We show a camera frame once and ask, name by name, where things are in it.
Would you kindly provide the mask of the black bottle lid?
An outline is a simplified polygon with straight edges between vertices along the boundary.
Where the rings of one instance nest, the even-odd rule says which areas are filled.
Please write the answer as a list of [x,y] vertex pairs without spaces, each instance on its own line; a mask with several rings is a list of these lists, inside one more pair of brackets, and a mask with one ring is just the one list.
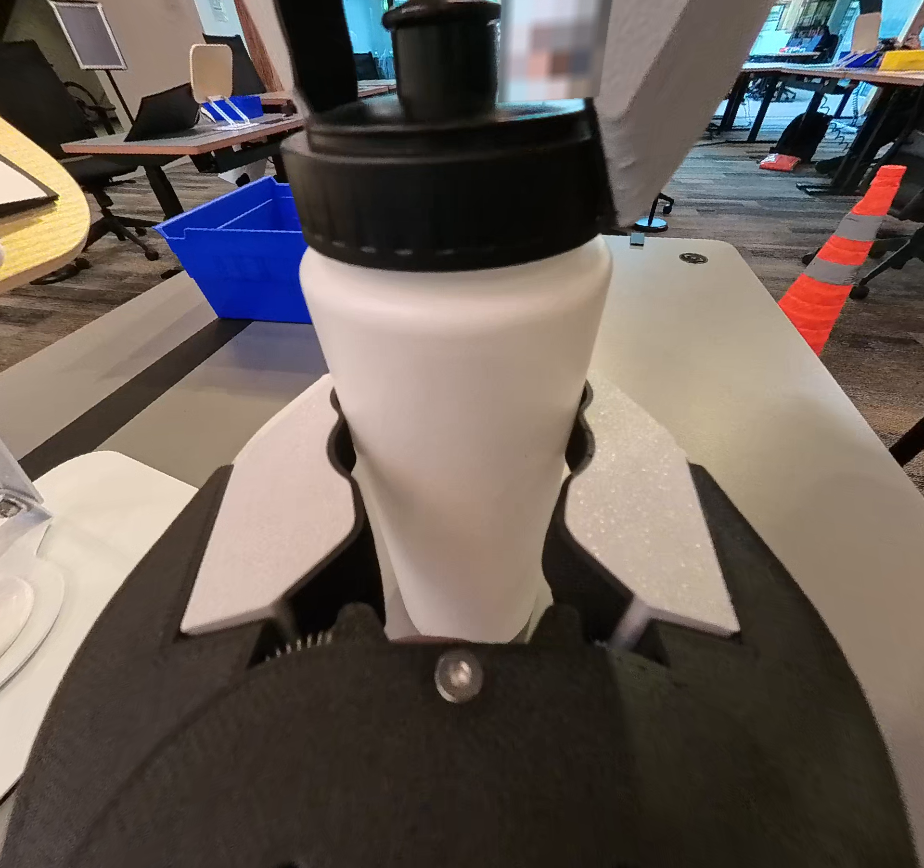
[[337,261],[445,273],[539,261],[615,212],[592,100],[500,103],[489,0],[385,13],[397,93],[322,114],[283,143],[307,244]]

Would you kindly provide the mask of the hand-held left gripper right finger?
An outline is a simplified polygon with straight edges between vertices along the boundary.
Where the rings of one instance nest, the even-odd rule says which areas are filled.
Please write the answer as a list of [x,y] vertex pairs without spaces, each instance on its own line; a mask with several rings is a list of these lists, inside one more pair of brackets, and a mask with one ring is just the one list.
[[687,454],[601,371],[565,451],[542,573],[586,641],[629,649],[653,623],[740,631]]

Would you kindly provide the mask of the black floor stand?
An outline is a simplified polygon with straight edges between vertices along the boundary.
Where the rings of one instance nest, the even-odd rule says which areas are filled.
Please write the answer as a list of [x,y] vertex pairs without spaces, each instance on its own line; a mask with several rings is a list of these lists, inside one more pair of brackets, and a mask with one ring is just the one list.
[[645,233],[663,233],[669,227],[667,217],[673,213],[675,200],[664,193],[659,193],[647,215],[640,217],[634,224],[634,229]]

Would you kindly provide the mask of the grey framed floor sign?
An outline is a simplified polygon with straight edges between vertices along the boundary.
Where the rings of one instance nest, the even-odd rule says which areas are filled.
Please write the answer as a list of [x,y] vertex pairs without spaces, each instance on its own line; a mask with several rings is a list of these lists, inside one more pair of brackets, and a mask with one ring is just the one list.
[[48,0],[81,69],[125,71],[128,64],[105,15],[92,0]]

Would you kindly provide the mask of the blue plastic bin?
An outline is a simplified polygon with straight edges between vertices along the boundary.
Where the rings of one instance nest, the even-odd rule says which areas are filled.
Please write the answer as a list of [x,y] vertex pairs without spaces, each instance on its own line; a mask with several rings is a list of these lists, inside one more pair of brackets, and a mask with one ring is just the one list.
[[202,113],[218,126],[244,127],[264,116],[259,95],[217,98],[201,105]]
[[220,318],[310,324],[291,187],[267,176],[154,229]]

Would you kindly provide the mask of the metal stand bracket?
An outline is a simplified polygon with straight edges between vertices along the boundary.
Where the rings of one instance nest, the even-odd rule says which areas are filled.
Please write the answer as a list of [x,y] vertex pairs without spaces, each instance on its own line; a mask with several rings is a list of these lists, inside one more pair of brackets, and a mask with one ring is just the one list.
[[29,475],[1,443],[1,574],[30,570],[40,559],[52,513]]

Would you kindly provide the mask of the beige board on clear stand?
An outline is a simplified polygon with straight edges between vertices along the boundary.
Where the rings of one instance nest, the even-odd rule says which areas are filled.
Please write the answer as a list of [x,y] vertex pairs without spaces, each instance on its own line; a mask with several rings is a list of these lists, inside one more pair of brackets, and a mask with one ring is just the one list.
[[219,127],[241,129],[252,123],[233,104],[233,53],[224,44],[196,43],[190,50],[193,97],[204,116]]

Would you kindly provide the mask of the brown desk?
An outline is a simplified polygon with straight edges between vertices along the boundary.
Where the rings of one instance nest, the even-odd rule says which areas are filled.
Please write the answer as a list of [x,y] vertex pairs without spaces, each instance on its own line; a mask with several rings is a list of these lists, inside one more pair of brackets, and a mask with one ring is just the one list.
[[900,94],[903,91],[914,94],[916,102],[900,138],[904,139],[911,130],[922,122],[923,73],[920,70],[901,72],[868,67],[745,63],[727,95],[721,121],[715,126],[716,132],[724,133],[733,129],[735,118],[744,102],[745,94],[751,82],[757,79],[764,79],[767,85],[746,138],[747,143],[756,143],[770,104],[779,88],[789,87],[811,91],[813,97],[808,106],[810,111],[819,110],[821,101],[828,95],[840,94],[843,97],[842,105],[846,105],[847,99],[859,84],[876,86],[880,91],[872,102],[866,122],[859,129],[858,134],[848,147],[847,153],[830,183],[827,186],[809,183],[799,185],[801,190],[809,194],[833,196],[852,195],[856,192],[867,170],[871,168],[874,162],[876,155],[874,142],[882,135],[887,123],[897,119],[896,111]]
[[269,114],[238,129],[201,123],[176,135],[129,141],[121,133],[63,143],[62,150],[69,155],[133,160],[145,169],[164,218],[170,219],[181,215],[183,208],[163,172],[166,164],[189,157],[199,172],[218,175],[271,159],[278,179],[285,181],[282,142],[303,126],[298,115]]

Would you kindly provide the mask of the orange traffic cone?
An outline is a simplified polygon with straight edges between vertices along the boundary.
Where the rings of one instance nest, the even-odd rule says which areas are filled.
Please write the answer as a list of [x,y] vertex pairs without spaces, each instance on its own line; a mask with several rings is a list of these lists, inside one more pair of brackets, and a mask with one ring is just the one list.
[[817,356],[822,354],[906,171],[904,166],[879,168],[865,195],[779,300],[781,311]]

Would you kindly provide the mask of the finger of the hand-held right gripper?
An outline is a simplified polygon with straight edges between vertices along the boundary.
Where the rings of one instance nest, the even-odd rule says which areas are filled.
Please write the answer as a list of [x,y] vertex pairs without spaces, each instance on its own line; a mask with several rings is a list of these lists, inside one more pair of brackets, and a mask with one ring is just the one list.
[[774,0],[613,0],[595,99],[615,212],[650,209],[733,85]]
[[343,0],[242,0],[249,30],[298,106],[322,114],[359,98]]

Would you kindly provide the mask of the white instruction sheet holder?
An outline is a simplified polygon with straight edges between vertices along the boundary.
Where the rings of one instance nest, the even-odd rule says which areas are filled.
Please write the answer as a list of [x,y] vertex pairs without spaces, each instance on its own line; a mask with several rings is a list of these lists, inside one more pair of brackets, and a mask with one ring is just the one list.
[[58,199],[57,192],[1,155],[1,219],[44,208]]

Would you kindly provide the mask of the white plastic bottle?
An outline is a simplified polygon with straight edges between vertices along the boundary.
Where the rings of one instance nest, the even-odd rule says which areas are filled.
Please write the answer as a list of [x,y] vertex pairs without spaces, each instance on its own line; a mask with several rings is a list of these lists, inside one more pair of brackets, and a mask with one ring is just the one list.
[[423,635],[525,629],[612,271],[600,236],[455,273],[306,249],[299,280],[360,490]]

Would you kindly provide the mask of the black tape strip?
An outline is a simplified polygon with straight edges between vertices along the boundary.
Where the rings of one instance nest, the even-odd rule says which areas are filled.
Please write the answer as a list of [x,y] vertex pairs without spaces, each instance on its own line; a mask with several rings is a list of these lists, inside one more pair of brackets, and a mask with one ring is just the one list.
[[29,451],[20,460],[23,469],[36,479],[96,450],[250,324],[250,320],[213,320]]

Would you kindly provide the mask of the black laptop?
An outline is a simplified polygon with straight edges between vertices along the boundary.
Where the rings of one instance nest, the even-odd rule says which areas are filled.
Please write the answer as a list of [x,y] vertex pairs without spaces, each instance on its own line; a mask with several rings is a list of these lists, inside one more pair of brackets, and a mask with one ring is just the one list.
[[198,122],[199,115],[200,105],[189,82],[145,95],[135,121],[125,136],[125,142],[136,143],[174,137],[192,130]]

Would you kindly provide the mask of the clear round stand foot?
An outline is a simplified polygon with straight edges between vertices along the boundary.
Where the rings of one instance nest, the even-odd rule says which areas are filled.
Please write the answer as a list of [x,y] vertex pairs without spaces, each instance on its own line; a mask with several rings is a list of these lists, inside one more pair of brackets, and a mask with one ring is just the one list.
[[55,564],[14,569],[1,579],[1,685],[5,686],[47,638],[64,599]]

